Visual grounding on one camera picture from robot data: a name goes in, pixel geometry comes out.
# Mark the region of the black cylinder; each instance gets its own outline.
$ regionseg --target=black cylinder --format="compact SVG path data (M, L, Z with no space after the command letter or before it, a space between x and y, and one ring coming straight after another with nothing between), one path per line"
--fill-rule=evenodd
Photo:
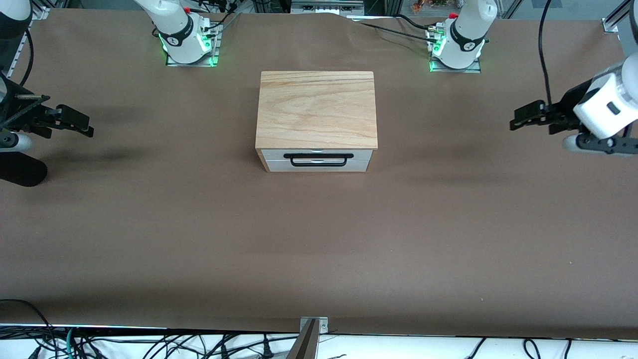
M47 177L47 165L22 152L0 153L0 180L16 185L37 186Z

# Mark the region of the drawer front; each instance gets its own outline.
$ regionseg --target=drawer front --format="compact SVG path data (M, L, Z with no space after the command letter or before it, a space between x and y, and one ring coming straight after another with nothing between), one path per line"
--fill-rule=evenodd
M372 157L371 149L263 149L263 159L268 160L286 160L285 155L303 153L316 153L321 155L337 154L337 155L353 155L350 160L353 161L370 161Z
M266 160L270 172L365 172L370 161L348 159L345 165L342 158L330 160L306 160L294 158L297 165L290 160Z

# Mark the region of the brown tabletop surface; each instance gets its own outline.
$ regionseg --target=brown tabletop surface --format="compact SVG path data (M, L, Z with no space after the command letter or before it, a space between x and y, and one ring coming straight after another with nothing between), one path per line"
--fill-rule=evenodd
M538 22L497 20L480 75L430 73L424 44L330 14L241 15L217 68L166 67L151 29L142 11L35 23L26 87L95 137L36 139L49 179L0 183L0 297L53 323L638 338L636 160L508 129L544 97ZM596 21L547 22L545 56L555 100L623 58ZM373 71L371 172L266 173L267 70ZM10 307L2 322L37 321Z

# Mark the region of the wooden box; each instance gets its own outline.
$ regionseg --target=wooden box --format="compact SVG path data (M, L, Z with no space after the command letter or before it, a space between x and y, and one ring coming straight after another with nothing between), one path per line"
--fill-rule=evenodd
M366 172L377 149L372 72L262 72L255 149L269 172Z

